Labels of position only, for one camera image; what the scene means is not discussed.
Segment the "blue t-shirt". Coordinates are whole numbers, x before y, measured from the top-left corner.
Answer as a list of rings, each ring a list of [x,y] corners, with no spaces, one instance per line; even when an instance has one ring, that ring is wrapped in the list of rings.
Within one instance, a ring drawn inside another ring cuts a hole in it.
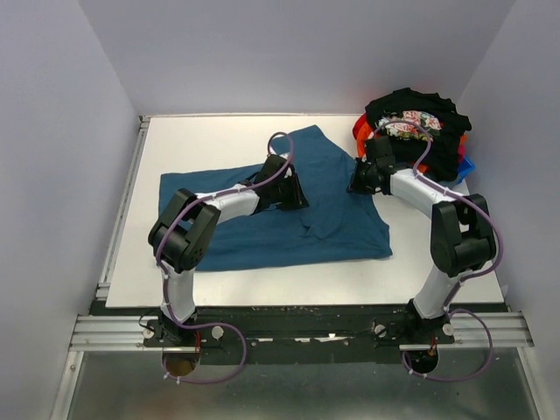
[[[349,193],[354,160],[317,126],[282,136],[272,154],[292,156],[307,208],[267,210],[217,226],[197,271],[253,270],[391,256],[389,226],[370,196]],[[166,173],[160,179],[159,215],[179,189],[225,190],[258,172],[240,168]]]

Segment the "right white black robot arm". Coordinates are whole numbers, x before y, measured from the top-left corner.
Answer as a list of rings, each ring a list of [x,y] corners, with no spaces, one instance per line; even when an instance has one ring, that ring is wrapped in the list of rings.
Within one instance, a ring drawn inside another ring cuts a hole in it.
[[[464,278],[496,257],[487,202],[479,194],[450,191],[398,163],[386,136],[368,139],[364,149],[347,190],[395,196],[430,218],[433,267],[422,289],[407,303],[402,322],[402,335],[420,343],[447,321],[449,305]]]

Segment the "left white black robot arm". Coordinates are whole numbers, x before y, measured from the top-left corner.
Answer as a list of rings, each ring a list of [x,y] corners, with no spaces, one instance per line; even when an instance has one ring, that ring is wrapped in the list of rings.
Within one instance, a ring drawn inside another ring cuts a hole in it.
[[[196,194],[177,190],[148,235],[163,281],[161,311],[168,320],[164,336],[176,346],[187,344],[198,328],[223,328],[224,323],[193,325],[193,278],[218,225],[259,214],[269,207],[281,211],[309,206],[292,156],[270,154],[260,171],[234,186]]]

